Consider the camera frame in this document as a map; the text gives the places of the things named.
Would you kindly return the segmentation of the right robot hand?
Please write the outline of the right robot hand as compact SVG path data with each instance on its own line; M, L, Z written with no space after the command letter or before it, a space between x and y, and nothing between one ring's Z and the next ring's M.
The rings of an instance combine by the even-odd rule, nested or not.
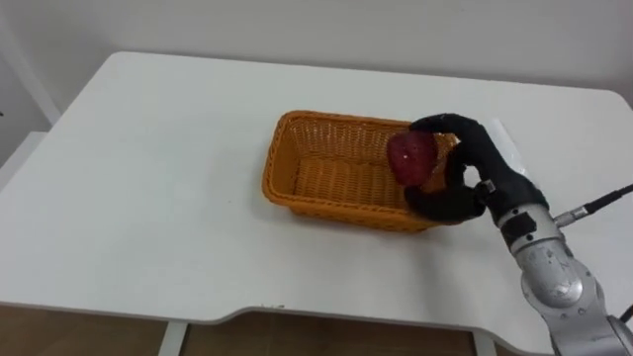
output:
M405 200L413 213L438 223L461 223L489 211L496 222L523 205L549 207L543 193L506 163L479 122L457 114L438 114L411 123L409 129L453 134L459 139L447 156L444 189L424 193L405 188Z

